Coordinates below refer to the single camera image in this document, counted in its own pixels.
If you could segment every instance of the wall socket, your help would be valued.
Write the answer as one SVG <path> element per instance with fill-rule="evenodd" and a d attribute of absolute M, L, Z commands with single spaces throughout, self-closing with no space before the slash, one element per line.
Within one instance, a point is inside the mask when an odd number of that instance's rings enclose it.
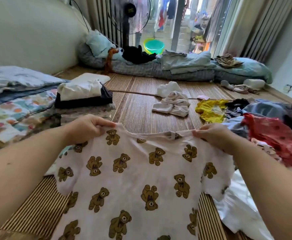
<path fill-rule="evenodd" d="M 284 86 L 284 89 L 283 89 L 284 93 L 289 93 L 291 90 L 292 90 L 292 85 L 286 84 Z"/>

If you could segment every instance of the forearm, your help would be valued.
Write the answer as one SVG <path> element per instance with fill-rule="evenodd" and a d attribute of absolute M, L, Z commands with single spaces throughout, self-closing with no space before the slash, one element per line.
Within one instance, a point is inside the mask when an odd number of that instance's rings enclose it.
<path fill-rule="evenodd" d="M 292 239 L 292 172 L 243 138 L 233 157 L 268 230 L 276 240 Z"/>
<path fill-rule="evenodd" d="M 66 146 L 61 128 L 0 149 L 0 226 L 24 202 Z"/>

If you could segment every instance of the electrical cable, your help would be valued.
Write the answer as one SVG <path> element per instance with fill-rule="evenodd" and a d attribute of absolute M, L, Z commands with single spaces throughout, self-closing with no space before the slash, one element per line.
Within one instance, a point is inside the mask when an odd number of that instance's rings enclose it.
<path fill-rule="evenodd" d="M 78 9 L 80 10 L 80 7 L 79 7 L 79 5 L 77 4 L 77 2 L 76 2 L 75 0 L 69 0 L 69 5 L 72 5 L 72 1 L 73 1 L 74 3 L 76 3 Z M 81 10 L 80 10 L 80 14 L 81 14 L 82 17 L 83 17 L 84 23 L 85 23 L 85 25 L 86 25 L 86 27 L 87 27 L 87 30 L 88 30 L 88 32 L 89 32 L 89 28 L 88 28 L 88 26 L 87 26 L 87 23 L 86 23 L 86 21 L 85 21 L 85 19 L 84 19 L 84 16 L 83 16 L 83 13 L 82 13 Z"/>

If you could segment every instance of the teddy bear print shirt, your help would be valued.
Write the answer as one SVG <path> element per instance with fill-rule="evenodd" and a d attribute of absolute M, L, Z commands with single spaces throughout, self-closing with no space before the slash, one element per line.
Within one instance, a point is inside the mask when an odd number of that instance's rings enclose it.
<path fill-rule="evenodd" d="M 200 194 L 222 199 L 232 157 L 191 130 L 104 130 L 58 158 L 57 189 L 70 197 L 52 239 L 198 239 Z"/>

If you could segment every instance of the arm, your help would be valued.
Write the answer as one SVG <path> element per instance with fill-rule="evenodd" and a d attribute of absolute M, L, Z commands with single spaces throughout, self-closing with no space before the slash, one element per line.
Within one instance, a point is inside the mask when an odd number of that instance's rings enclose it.
<path fill-rule="evenodd" d="M 0 226 L 42 180 L 61 150 L 100 136 L 100 126 L 115 124 L 90 114 L 0 149 Z"/>
<path fill-rule="evenodd" d="M 223 125 L 205 125 L 194 136 L 233 155 L 270 233 L 275 239 L 292 239 L 292 172 Z"/>

